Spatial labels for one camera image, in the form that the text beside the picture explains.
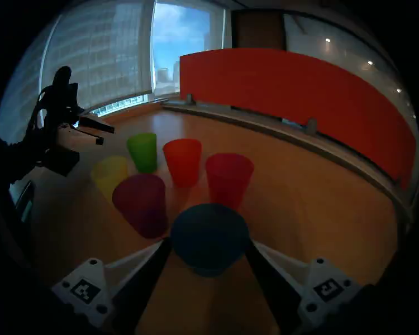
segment blue plastic cup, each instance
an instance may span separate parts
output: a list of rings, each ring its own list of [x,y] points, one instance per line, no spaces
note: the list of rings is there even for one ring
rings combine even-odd
[[[243,217],[220,204],[188,208],[175,219],[171,230],[175,253],[205,277],[222,274],[245,253],[249,241]]]

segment orange plastic cup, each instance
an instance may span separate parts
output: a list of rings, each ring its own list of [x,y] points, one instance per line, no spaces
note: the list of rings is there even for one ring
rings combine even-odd
[[[163,146],[169,172],[178,187],[192,187],[199,180],[202,144],[192,138],[180,138]]]

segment red plastic cup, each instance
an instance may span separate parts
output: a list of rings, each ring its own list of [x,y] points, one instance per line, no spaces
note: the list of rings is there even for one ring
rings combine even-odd
[[[163,146],[174,184],[178,187],[192,187],[199,180],[202,144],[191,138],[180,138]]]
[[[206,161],[209,197],[212,203],[237,210],[255,166],[238,154],[215,154]]]
[[[122,181],[112,201],[129,224],[145,238],[157,238],[168,230],[165,185],[161,178],[139,174]]]

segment green plastic cup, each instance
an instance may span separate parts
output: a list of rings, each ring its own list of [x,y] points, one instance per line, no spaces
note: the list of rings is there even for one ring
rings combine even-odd
[[[127,140],[135,166],[140,173],[152,173],[157,169],[157,135],[142,133]]]

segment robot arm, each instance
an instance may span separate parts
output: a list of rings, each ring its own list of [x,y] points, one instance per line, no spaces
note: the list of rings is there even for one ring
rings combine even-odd
[[[35,166],[67,176],[79,161],[79,153],[70,147],[77,142],[103,144],[102,137],[76,130],[73,125],[77,122],[83,127],[115,132],[114,127],[78,106],[78,84],[69,83],[71,74],[72,70],[63,66],[56,72],[53,84],[42,90],[21,142],[7,145],[0,140],[5,157],[0,171],[9,183],[22,179]],[[46,110],[44,126],[38,128],[37,117],[43,109]]]

